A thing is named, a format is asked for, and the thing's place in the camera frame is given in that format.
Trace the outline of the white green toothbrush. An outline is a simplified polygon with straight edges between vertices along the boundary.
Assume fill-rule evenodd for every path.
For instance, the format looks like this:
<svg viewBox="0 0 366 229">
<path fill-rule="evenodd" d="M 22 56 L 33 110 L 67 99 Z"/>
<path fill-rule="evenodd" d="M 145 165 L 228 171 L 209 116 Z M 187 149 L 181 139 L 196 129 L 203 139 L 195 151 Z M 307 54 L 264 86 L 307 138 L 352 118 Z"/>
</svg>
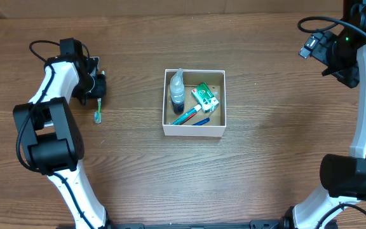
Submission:
<svg viewBox="0 0 366 229">
<path fill-rule="evenodd" d="M 94 113 L 94 122 L 96 124 L 102 123 L 102 113 L 101 113 L 101 107 L 102 107 L 102 98 L 104 97 L 106 93 L 106 84 L 105 84 L 105 71 L 102 71 L 99 75 L 99 79 L 102 80 L 98 87 L 99 97 L 97 99 L 98 109 Z"/>
</svg>

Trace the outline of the clear bottle dark liquid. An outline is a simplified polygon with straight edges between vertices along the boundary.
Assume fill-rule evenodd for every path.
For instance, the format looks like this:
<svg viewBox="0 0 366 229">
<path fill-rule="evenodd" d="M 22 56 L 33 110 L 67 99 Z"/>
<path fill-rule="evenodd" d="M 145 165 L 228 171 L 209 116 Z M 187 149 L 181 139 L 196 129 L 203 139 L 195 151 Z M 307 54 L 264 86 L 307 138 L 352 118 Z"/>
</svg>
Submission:
<svg viewBox="0 0 366 229">
<path fill-rule="evenodd" d="M 173 112 L 177 115 L 181 115 L 184 112 L 184 102 L 186 98 L 183 69 L 179 68 L 172 76 L 169 88 Z"/>
</svg>

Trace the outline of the red green toothpaste tube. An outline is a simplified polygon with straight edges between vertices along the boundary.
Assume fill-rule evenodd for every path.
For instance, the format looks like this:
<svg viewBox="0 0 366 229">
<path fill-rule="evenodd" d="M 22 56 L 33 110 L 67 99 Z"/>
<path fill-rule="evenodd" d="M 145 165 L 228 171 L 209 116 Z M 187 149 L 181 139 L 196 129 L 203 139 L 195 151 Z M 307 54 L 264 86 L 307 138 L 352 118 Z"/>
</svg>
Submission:
<svg viewBox="0 0 366 229">
<path fill-rule="evenodd" d="M 172 125 L 182 125 L 182 124 L 184 124 L 186 121 L 190 120 L 193 116 L 195 116 L 200 109 L 201 109 L 201 105 L 200 104 L 194 106 L 188 112 L 184 113 L 181 117 L 179 117 L 178 119 L 176 119 L 172 123 Z"/>
</svg>

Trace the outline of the green soap bar packet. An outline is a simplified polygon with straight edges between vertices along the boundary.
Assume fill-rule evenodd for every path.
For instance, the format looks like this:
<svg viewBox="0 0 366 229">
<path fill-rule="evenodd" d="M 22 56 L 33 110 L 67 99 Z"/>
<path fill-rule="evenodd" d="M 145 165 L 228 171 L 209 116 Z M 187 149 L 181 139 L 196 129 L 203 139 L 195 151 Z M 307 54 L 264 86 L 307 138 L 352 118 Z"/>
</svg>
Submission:
<svg viewBox="0 0 366 229">
<path fill-rule="evenodd" d="M 201 105 L 204 113 L 213 113 L 219 106 L 219 100 L 212 93 L 206 83 L 201 83 L 191 90 L 192 95 Z"/>
</svg>

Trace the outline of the blue razor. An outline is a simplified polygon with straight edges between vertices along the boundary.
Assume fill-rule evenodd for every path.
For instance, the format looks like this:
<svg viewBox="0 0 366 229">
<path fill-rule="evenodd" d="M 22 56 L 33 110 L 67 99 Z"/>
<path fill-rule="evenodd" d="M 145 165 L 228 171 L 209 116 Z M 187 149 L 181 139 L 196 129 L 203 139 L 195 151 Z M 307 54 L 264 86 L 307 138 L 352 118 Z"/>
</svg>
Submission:
<svg viewBox="0 0 366 229">
<path fill-rule="evenodd" d="M 194 123 L 194 126 L 201 126 L 201 125 L 204 125 L 204 124 L 208 123 L 209 121 L 210 121 L 210 118 L 205 118 L 201 121 L 198 121 L 198 122 Z"/>
</svg>

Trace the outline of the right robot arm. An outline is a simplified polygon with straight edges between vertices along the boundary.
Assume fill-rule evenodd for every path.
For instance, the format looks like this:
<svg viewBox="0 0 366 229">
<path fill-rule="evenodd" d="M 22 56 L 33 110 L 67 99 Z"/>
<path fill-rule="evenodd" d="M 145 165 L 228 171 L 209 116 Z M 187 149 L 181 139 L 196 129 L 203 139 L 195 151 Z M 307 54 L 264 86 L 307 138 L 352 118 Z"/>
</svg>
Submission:
<svg viewBox="0 0 366 229">
<path fill-rule="evenodd" d="M 346 208 L 358 209 L 366 201 L 366 1 L 344 1 L 340 19 L 319 17 L 330 22 L 321 29 L 297 27 L 310 37 L 299 55 L 313 57 L 327 68 L 323 76 L 332 75 L 349 88 L 360 88 L 357 123 L 347 156 L 325 155 L 320 164 L 320 184 L 308 198 L 290 207 L 278 228 L 337 228 L 335 217 Z"/>
</svg>

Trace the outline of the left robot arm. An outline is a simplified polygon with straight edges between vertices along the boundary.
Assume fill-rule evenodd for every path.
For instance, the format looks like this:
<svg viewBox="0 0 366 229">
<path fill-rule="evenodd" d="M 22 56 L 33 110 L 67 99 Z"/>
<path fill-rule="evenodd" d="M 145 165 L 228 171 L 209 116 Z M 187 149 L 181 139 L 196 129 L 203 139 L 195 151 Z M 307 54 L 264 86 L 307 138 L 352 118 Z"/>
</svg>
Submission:
<svg viewBox="0 0 366 229">
<path fill-rule="evenodd" d="M 98 201 L 83 165 L 83 138 L 69 107 L 72 98 L 82 105 L 106 95 L 106 78 L 99 58 L 82 42 L 62 39 L 59 55 L 44 59 L 44 80 L 25 104 L 16 105 L 16 154 L 27 170 L 46 176 L 67 204 L 75 228 L 114 228 Z"/>
</svg>

